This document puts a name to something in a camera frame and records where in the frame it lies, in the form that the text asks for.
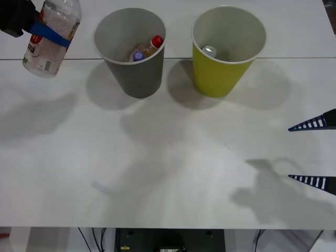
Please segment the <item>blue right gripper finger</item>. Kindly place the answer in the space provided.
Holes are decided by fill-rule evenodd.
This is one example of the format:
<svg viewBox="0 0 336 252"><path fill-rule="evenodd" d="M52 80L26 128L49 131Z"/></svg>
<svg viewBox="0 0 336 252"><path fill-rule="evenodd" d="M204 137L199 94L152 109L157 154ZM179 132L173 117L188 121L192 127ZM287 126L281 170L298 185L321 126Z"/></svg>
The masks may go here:
<svg viewBox="0 0 336 252"><path fill-rule="evenodd" d="M320 116L314 117L288 129L289 132L312 130L335 130L336 109L332 109Z"/></svg>
<svg viewBox="0 0 336 252"><path fill-rule="evenodd" d="M289 178L300 183L320 189L332 195L336 195L336 177L335 176L304 176L288 175Z"/></svg>

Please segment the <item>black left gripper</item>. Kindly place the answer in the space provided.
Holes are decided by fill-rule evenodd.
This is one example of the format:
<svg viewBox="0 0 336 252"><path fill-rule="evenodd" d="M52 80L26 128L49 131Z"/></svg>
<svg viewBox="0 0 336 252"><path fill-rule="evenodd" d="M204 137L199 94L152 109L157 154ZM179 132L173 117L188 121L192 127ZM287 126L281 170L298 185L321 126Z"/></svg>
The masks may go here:
<svg viewBox="0 0 336 252"><path fill-rule="evenodd" d="M71 44L70 40L63 38L46 24L36 22L39 12L32 1L1 0L0 10L1 31L13 37L20 37L26 31L65 48Z"/></svg>

